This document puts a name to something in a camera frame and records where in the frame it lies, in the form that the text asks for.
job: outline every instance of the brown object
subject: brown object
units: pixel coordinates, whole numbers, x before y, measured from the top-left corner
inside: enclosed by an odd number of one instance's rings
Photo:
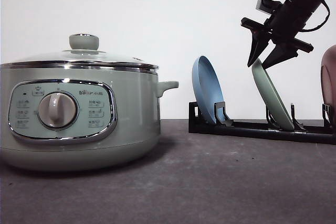
[[[323,100],[326,105],[336,106],[336,45],[323,55],[321,63],[321,85]]]

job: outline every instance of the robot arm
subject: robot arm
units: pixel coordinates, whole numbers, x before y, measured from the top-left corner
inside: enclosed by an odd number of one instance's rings
[[[330,10],[324,0],[286,0],[284,3],[273,0],[259,0],[257,9],[271,16],[264,24],[243,18],[241,24],[252,32],[252,47],[247,66],[251,66],[265,50],[270,40],[276,45],[274,50],[262,63],[264,69],[291,59],[298,55],[297,50],[311,52],[313,46],[295,38],[298,32],[319,29],[326,20],[314,29],[304,30],[307,20],[323,4]]]

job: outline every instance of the brand logo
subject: brand logo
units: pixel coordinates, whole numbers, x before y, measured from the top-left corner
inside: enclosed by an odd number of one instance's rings
[[[84,94],[84,95],[103,95],[103,92],[80,90],[79,94]]]

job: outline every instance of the button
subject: button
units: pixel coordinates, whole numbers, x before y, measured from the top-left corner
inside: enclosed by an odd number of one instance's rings
[[[27,129],[29,128],[28,123],[29,123],[28,120],[17,120],[15,126],[18,129]]]
[[[104,122],[100,119],[95,119],[95,120],[89,120],[89,127],[90,128],[98,128],[98,127],[103,127]]]
[[[28,100],[19,100],[16,103],[17,108],[29,108],[29,101]]]
[[[39,90],[39,91],[33,90],[32,95],[35,97],[41,97],[44,95],[44,90]]]
[[[102,108],[104,107],[104,103],[100,100],[90,100],[89,108]]]
[[[16,111],[16,118],[18,118],[18,119],[29,118],[29,111],[28,110],[18,110],[18,111]]]
[[[90,118],[103,118],[104,112],[102,109],[89,110],[89,117]]]

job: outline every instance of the pot handle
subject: pot handle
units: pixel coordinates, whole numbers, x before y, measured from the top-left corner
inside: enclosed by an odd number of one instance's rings
[[[163,92],[168,90],[168,89],[176,89],[178,88],[178,81],[161,81],[158,82],[157,85],[157,97],[160,98],[163,95]]]

